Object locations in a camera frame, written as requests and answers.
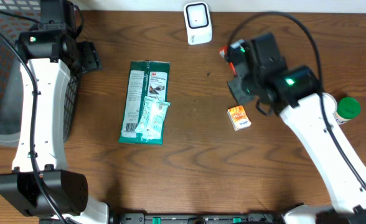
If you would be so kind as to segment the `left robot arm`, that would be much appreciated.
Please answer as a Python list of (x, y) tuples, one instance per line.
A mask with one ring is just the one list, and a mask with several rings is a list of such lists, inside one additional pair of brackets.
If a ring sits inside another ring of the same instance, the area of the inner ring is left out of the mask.
[(113, 223), (106, 203), (90, 196), (84, 175), (68, 169), (65, 96), (71, 79), (102, 68), (91, 42), (78, 42), (83, 22), (70, 1), (41, 1), (40, 21), (10, 46), (23, 84), (19, 145), (12, 171), (0, 174), (0, 195), (41, 223)]

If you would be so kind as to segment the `red snack sachet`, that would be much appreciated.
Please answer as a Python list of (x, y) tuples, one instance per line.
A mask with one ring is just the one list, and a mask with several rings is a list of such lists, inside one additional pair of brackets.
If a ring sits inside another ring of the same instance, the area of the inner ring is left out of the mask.
[(220, 49), (219, 54), (224, 59), (224, 61), (226, 61), (228, 63), (230, 69), (233, 72), (234, 77), (236, 77), (237, 76), (237, 72), (235, 70), (235, 66), (233, 65), (233, 63), (231, 61), (229, 61), (229, 59), (228, 59), (227, 50), (228, 50), (228, 47), (227, 46), (224, 46), (223, 48)]

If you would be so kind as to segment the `white cylindrical container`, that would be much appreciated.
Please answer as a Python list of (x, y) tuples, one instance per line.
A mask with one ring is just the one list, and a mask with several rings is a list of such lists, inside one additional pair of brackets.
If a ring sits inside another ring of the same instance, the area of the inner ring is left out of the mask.
[(335, 113), (337, 110), (336, 99), (329, 93), (323, 93), (324, 106), (329, 113)]

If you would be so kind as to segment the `green 3M gloves package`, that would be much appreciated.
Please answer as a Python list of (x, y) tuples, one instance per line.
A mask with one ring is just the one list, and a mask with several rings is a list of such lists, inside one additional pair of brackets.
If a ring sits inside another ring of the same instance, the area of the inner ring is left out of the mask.
[(159, 140), (144, 139), (142, 134), (135, 132), (135, 129), (142, 115), (146, 96), (167, 101), (169, 72), (169, 62), (149, 60), (131, 62), (120, 143), (158, 145), (163, 143), (164, 127)]

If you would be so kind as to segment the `orange Kleenex tissue pack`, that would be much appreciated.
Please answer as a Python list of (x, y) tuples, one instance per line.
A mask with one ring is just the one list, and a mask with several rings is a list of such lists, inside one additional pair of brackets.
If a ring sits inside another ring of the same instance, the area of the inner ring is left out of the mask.
[(251, 121), (242, 105), (228, 109), (227, 114), (232, 122), (234, 130), (238, 131), (251, 126)]

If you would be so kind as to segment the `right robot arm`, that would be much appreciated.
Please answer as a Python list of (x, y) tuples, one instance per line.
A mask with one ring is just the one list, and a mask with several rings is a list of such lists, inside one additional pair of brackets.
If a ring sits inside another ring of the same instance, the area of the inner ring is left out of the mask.
[(366, 167), (342, 132), (327, 94), (303, 65), (290, 70), (272, 34), (239, 40), (220, 50), (235, 77), (228, 82), (237, 103), (252, 96), (270, 105), (303, 144), (331, 199), (326, 207), (296, 205), (281, 223), (366, 223)]

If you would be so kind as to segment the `mint green wipes pack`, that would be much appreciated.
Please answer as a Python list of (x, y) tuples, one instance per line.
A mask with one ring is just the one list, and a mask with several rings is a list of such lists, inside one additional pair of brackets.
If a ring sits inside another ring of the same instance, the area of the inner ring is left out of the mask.
[(135, 132), (142, 134), (144, 139), (161, 139), (164, 120), (169, 106), (170, 102), (146, 96), (144, 98), (142, 115)]

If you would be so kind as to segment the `green-lid seasoning jar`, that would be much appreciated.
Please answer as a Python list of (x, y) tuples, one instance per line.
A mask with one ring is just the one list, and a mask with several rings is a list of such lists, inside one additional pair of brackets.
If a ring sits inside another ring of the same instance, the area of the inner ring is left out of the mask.
[(356, 117), (361, 112), (360, 103), (352, 97), (342, 98), (338, 104), (337, 109), (334, 112), (335, 120), (339, 125), (342, 125)]

